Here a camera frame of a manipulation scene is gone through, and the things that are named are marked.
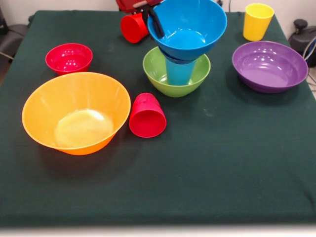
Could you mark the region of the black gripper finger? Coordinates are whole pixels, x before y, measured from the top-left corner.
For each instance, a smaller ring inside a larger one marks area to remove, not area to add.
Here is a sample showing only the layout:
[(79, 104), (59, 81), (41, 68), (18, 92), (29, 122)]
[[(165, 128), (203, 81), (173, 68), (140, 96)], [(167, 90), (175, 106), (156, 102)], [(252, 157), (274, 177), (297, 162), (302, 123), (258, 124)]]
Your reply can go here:
[(156, 12), (154, 11), (154, 9), (152, 7), (149, 8), (149, 15), (151, 16), (151, 18), (153, 20), (153, 26), (154, 26), (154, 30), (155, 30), (157, 37), (159, 39), (163, 38), (165, 35), (163, 28), (161, 26), (160, 20), (157, 16)]
[(142, 19), (145, 23), (145, 25), (147, 25), (148, 22), (148, 17), (149, 17), (149, 13), (150, 13), (150, 6), (140, 6), (137, 8), (137, 10), (142, 13)]

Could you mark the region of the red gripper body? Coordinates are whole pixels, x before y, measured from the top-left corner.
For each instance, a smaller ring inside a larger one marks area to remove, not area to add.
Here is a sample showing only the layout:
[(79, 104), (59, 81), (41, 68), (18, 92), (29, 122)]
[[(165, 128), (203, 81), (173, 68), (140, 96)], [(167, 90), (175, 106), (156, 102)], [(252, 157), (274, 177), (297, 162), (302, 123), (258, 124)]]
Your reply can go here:
[(155, 6), (160, 2), (161, 0), (116, 0), (119, 10), (124, 12), (135, 12), (144, 5)]

